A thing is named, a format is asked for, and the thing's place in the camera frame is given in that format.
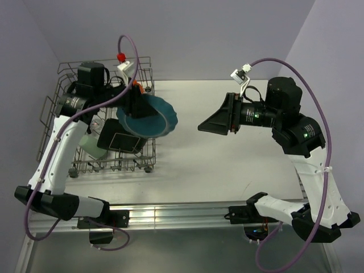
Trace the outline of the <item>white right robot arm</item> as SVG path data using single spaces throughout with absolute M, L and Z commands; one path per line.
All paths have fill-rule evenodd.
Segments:
M 268 81 L 264 97 L 253 101 L 246 96 L 228 93 L 222 106 L 198 130 L 227 135 L 242 125 L 268 127 L 274 141 L 293 164 L 308 202 L 292 203 L 260 192 L 244 206 L 231 206 L 226 218 L 232 224 L 284 222 L 293 227 L 301 239 L 307 239 L 318 225 L 314 243 L 331 243 L 341 230 L 352 228 L 360 217 L 342 200 L 326 162 L 326 144 L 320 125 L 301 114 L 302 90 L 290 77 Z

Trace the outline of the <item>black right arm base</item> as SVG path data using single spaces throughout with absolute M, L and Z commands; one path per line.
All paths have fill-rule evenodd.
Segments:
M 267 193 L 259 192 L 253 197 L 250 197 L 246 201 L 246 205 L 239 206 L 230 206 L 228 207 L 228 213 L 224 215 L 225 220 L 229 220 L 230 224 L 267 224 L 267 223 L 276 223 L 278 220 L 261 216 L 257 209 L 255 208 L 255 204 L 258 200 L 264 196 L 267 196 Z

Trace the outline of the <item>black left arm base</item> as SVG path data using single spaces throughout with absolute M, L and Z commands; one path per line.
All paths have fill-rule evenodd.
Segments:
M 122 228 L 128 227 L 129 210 L 107 210 L 102 212 L 97 218 L 79 217 L 77 222 L 78 229 L 89 230 L 89 242 L 91 247 L 99 251 L 117 251 L 125 248 L 130 242 L 130 235 Z M 126 238 L 123 245 L 119 247 L 107 248 L 113 239 L 118 239 L 118 233 L 122 233 Z

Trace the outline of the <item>clear drinking glass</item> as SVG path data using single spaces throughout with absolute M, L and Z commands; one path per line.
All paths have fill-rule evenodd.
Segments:
M 94 118 L 94 119 L 92 119 L 91 124 L 90 124 L 91 132 L 93 134 L 100 135 L 100 133 L 103 129 L 103 126 L 104 126 L 104 120 L 99 119 L 99 118 Z

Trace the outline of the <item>teal round plate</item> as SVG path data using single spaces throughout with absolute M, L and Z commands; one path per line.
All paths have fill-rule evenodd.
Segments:
M 172 132 L 178 123 L 173 106 L 157 96 L 143 94 L 142 98 L 157 111 L 157 115 L 134 119 L 119 107 L 116 116 L 123 128 L 141 138 L 164 137 Z

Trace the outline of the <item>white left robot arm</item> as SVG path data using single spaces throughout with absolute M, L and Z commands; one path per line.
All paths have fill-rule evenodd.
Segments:
M 138 60 L 120 62 L 115 86 L 114 76 L 102 63 L 89 61 L 78 66 L 75 81 L 57 100 L 51 136 L 36 172 L 26 186 L 15 190 L 15 198 L 27 210 L 64 221 L 89 217 L 98 227 L 109 224 L 107 201 L 68 194 L 65 182 L 79 142 L 100 109 L 119 107 L 135 119 L 157 114 L 147 101 L 150 95 L 135 84 L 139 67 Z

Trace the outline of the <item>light green cup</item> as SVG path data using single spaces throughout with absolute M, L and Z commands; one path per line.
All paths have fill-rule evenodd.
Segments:
M 107 151 L 97 146 L 98 139 L 91 135 L 84 135 L 79 141 L 79 146 L 91 157 L 95 159 L 104 158 L 107 155 Z

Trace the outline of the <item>black square floral plate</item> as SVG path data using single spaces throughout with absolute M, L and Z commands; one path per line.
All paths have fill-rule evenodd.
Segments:
M 137 154 L 143 150 L 148 139 L 126 131 L 117 119 L 107 119 L 97 141 L 97 147 L 126 154 Z

